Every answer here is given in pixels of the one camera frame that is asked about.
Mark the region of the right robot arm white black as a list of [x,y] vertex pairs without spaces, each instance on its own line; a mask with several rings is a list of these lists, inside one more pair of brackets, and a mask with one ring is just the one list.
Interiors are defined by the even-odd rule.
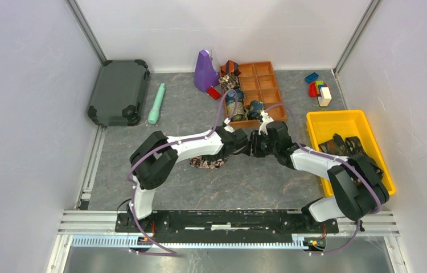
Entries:
[[348,218],[358,221],[381,210],[390,195],[376,165],[363,154],[335,156],[292,141],[285,122],[268,123],[250,136],[248,154],[255,158],[274,156],[289,169],[305,171],[328,180],[333,195],[322,197],[302,208],[301,225],[308,232],[321,228],[324,221]]

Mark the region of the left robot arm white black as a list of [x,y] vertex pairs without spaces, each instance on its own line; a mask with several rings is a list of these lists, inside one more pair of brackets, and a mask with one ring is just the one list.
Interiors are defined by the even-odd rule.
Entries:
[[242,152],[248,143],[242,129],[230,126],[188,136],[165,136],[161,131],[150,134],[131,155],[131,169],[126,174],[127,181],[133,183],[130,226],[140,232],[150,227],[155,189],[167,180],[177,163],[205,155],[225,159]]

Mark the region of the black pink rose tie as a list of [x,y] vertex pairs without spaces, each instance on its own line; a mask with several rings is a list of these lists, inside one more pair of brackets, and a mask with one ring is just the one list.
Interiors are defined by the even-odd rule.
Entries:
[[225,163],[229,157],[222,158],[217,155],[202,155],[195,156],[189,160],[190,166],[201,169],[219,169]]

